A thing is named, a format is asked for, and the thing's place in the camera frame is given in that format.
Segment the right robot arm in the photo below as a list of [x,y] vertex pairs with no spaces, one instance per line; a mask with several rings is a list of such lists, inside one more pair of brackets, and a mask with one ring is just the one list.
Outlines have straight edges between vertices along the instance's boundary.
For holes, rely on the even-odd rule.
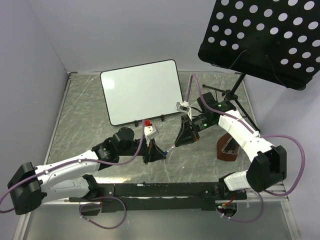
[[184,114],[174,145],[193,144],[199,140],[201,131],[217,125],[235,140],[250,160],[247,170],[229,173],[219,179],[218,193],[223,199],[230,199],[238,190],[252,189],[260,193],[286,179],[286,150],[262,138],[230,101],[218,102],[209,92],[197,102],[201,114],[196,117],[191,116],[187,101],[177,102],[177,110]]

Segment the white whiteboard black frame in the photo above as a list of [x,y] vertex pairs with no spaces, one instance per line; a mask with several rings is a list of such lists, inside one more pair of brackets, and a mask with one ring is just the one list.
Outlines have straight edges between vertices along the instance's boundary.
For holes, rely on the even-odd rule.
[[175,114],[183,100],[173,59],[103,71],[100,82],[112,126]]

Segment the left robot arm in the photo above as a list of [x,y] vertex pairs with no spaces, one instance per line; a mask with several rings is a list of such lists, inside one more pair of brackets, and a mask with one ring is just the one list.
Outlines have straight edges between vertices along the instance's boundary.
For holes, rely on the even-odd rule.
[[7,187],[16,215],[32,212],[41,204],[63,198],[95,200],[99,187],[92,173],[130,163],[141,156],[148,164],[166,159],[167,153],[155,141],[159,132],[146,126],[135,138],[131,128],[122,127],[113,136],[80,155],[56,163],[34,166],[22,164]]

